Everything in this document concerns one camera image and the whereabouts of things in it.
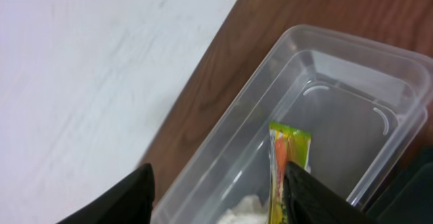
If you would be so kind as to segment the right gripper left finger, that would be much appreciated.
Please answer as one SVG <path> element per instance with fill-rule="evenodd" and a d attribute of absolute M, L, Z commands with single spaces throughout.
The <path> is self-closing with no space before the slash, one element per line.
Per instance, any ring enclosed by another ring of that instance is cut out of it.
<path fill-rule="evenodd" d="M 150 224 L 154 200 L 154 172 L 146 163 L 60 223 Z"/>

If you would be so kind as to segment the green orange snack wrapper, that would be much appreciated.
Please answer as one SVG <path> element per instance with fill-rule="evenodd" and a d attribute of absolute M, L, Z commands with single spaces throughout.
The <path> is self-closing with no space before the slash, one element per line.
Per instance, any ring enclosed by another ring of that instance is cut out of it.
<path fill-rule="evenodd" d="M 284 224 L 288 223 L 288 211 L 283 199 L 286 164 L 294 162 L 302 169 L 311 171 L 309 166 L 311 134 L 278 122 L 271 122 L 269 135 L 271 190 L 268 223 Z"/>

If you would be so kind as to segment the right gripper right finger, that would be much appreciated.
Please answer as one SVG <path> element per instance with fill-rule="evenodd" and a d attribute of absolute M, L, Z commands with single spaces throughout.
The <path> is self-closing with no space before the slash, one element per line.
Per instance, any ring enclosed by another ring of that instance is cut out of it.
<path fill-rule="evenodd" d="M 293 224 L 374 224 L 294 162 L 286 164 L 283 199 Z"/>

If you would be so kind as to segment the white tissue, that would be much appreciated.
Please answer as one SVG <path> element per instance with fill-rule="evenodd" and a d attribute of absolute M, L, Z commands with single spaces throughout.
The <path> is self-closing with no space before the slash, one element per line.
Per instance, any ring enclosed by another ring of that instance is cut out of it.
<path fill-rule="evenodd" d="M 257 195 L 248 195 L 233 208 L 227 209 L 217 220 L 217 224 L 266 224 L 267 205 L 262 205 Z"/>

